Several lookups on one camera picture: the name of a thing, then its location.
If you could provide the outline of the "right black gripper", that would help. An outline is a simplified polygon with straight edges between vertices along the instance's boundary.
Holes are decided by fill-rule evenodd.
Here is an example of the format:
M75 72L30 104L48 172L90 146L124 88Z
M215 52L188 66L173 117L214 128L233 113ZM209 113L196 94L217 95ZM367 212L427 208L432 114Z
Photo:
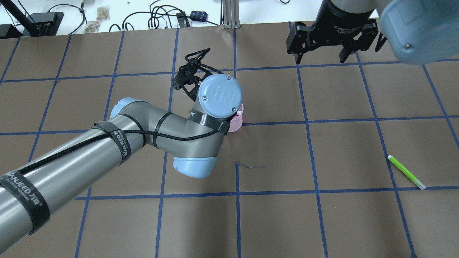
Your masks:
M286 39L287 53L293 55L299 65L303 56L316 49L315 43L339 44L340 63L356 51L367 51L379 33L377 21L369 20L374 6L364 10L350 10L335 4L322 4L315 22L294 22ZM314 42L311 38L314 31Z

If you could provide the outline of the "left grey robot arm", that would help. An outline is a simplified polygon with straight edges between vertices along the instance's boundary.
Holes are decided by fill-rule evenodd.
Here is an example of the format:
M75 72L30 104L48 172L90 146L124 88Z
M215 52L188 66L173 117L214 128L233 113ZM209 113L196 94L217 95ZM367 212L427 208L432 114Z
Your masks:
M121 99L110 119L1 176L1 252L36 233L55 212L145 145L172 154L179 173L208 177L242 100L239 82L225 74L198 83L187 118L146 101Z

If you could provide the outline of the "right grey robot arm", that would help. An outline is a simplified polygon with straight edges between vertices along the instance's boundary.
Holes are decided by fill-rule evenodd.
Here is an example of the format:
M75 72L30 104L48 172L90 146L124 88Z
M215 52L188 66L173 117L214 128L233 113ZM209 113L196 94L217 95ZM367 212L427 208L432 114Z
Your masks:
M459 52L457 0L323 0L313 25L295 22L287 53L300 64L304 54L342 46L341 63L357 51L388 42L397 60L424 65Z

